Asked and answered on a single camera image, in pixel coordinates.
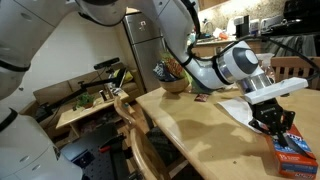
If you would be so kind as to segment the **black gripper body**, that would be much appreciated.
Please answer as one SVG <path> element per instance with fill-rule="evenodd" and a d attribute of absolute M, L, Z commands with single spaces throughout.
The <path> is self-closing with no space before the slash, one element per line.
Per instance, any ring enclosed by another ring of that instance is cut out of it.
<path fill-rule="evenodd" d="M 250 104 L 252 120 L 249 125 L 267 135 L 282 135 L 290 130 L 295 112 L 283 109 L 275 98 Z"/>

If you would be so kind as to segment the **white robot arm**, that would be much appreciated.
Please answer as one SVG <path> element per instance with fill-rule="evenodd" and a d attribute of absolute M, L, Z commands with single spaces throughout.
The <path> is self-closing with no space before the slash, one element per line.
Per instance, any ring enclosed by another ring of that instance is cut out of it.
<path fill-rule="evenodd" d="M 99 28 L 119 24 L 129 8 L 141 11 L 159 28 L 169 52 L 206 91 L 263 77 L 257 58 L 239 42 L 208 66 L 191 55 L 187 37 L 198 26 L 198 0 L 1 0 L 0 99 L 11 96 L 23 82 L 39 49 L 65 17 L 79 12 Z M 82 171 L 54 151 L 44 130 L 26 115 L 1 107 L 1 180 L 80 180 Z"/>

